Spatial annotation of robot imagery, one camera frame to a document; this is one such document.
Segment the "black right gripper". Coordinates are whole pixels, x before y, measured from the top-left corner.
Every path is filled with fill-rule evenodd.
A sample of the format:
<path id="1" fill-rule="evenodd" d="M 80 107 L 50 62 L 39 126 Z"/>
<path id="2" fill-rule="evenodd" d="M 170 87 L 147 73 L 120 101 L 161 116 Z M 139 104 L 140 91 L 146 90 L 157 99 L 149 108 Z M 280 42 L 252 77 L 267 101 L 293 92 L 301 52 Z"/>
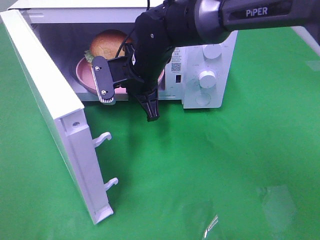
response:
<path id="1" fill-rule="evenodd" d="M 92 60 L 98 99 L 115 103 L 115 89 L 124 86 L 146 113 L 147 121 L 159 117 L 158 77 L 176 47 L 218 43 L 220 1 L 165 0 L 140 14 L 134 24 L 134 60 L 121 56 Z"/>

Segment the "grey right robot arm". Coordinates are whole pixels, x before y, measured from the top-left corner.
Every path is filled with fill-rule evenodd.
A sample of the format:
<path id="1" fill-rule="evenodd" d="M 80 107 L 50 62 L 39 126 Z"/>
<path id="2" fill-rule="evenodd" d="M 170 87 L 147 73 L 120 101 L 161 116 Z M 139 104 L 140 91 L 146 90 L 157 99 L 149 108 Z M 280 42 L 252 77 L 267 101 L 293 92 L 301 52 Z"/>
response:
<path id="1" fill-rule="evenodd" d="M 135 97 L 149 121 L 159 118 L 158 77 L 177 47 L 219 44 L 232 31 L 302 26 L 320 39 L 317 0 L 165 0 L 140 14 L 135 43 L 124 41 L 124 56 L 92 60 L 93 79 L 102 103 L 115 88 Z"/>

